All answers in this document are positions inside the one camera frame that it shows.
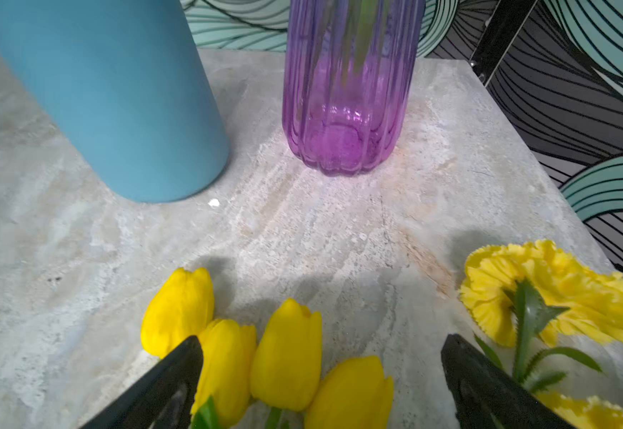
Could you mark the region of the black corner frame post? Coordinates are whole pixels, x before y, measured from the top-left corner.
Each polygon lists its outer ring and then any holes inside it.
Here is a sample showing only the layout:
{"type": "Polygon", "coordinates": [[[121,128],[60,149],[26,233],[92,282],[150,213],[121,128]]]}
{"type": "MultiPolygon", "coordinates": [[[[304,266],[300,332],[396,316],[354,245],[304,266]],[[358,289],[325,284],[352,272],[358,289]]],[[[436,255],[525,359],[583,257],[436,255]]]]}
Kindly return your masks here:
{"type": "Polygon", "coordinates": [[[470,58],[472,71],[486,87],[538,0],[500,0],[470,58]]]}

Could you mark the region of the teal ceramic vase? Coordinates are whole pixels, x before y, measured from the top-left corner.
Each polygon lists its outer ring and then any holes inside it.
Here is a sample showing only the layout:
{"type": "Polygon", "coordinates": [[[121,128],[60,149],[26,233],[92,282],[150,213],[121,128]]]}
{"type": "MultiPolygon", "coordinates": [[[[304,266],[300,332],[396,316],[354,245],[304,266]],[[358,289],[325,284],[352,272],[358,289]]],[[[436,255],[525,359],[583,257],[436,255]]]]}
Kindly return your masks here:
{"type": "Polygon", "coordinates": [[[124,198],[188,198],[229,160],[178,1],[0,1],[0,57],[124,198]]]}

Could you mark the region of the yellow tulip single stem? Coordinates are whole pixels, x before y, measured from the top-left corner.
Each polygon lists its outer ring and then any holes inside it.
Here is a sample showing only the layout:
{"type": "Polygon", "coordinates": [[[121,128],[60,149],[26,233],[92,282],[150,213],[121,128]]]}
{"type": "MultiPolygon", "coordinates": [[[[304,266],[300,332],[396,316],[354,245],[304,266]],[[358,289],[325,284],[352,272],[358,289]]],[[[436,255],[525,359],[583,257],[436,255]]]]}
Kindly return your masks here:
{"type": "Polygon", "coordinates": [[[213,321],[215,296],[207,269],[175,270],[148,305],[141,325],[143,349],[165,358],[182,341],[213,321]]]}

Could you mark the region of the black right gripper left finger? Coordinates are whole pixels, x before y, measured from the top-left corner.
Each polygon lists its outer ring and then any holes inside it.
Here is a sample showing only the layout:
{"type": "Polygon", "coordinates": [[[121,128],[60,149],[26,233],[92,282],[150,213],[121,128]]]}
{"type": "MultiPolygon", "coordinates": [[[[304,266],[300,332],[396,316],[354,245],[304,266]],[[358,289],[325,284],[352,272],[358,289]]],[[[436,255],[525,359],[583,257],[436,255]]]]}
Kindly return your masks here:
{"type": "Polygon", "coordinates": [[[204,354],[186,338],[125,393],[86,422],[85,428],[188,428],[204,354]]]}

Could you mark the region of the purple glass vase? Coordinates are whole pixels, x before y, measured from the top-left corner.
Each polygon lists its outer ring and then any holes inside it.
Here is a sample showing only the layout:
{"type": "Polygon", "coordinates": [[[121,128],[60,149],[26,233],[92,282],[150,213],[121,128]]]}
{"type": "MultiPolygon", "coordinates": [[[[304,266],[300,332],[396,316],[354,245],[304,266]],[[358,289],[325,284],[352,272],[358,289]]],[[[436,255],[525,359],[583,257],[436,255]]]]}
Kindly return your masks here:
{"type": "Polygon", "coordinates": [[[307,166],[354,176],[391,155],[424,10],[422,1],[291,2],[282,126],[307,166]]]}

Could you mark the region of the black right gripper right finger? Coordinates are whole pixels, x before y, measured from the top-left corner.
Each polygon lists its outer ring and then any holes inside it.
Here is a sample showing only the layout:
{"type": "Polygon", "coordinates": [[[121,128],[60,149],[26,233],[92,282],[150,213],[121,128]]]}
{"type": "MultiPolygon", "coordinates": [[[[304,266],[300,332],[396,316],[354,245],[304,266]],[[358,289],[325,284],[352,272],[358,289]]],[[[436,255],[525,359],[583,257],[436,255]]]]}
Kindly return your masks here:
{"type": "Polygon", "coordinates": [[[459,334],[441,350],[461,428],[570,428],[459,334]]]}

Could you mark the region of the yellow carnation flower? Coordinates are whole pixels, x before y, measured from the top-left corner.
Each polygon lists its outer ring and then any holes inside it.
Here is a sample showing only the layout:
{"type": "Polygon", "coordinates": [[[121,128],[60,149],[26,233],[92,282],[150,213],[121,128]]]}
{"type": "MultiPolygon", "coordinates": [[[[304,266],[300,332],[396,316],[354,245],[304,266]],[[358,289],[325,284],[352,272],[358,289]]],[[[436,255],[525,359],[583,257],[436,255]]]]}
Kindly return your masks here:
{"type": "Polygon", "coordinates": [[[513,380],[531,393],[565,378],[563,371],[538,373],[552,355],[601,369],[586,353],[559,346],[560,336],[623,343],[623,273],[596,273],[553,241],[475,250],[460,300],[490,340],[514,350],[513,380]]]}
{"type": "Polygon", "coordinates": [[[623,407],[592,396],[577,400],[556,391],[536,398],[576,428],[623,428],[623,407]]]}

